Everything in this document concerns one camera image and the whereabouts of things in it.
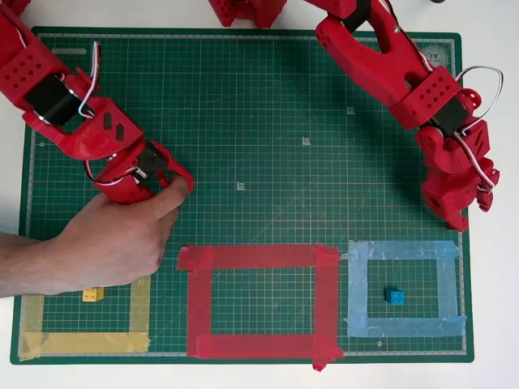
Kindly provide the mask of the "bare right hand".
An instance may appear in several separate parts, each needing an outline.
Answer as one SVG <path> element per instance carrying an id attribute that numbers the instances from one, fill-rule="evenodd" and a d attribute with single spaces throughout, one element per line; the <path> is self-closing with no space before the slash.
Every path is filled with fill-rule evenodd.
<path id="1" fill-rule="evenodd" d="M 38 293 L 130 284 L 154 273 L 188 193 L 176 177 L 152 199 L 127 206 L 97 195 L 55 238 L 42 245 Z"/>

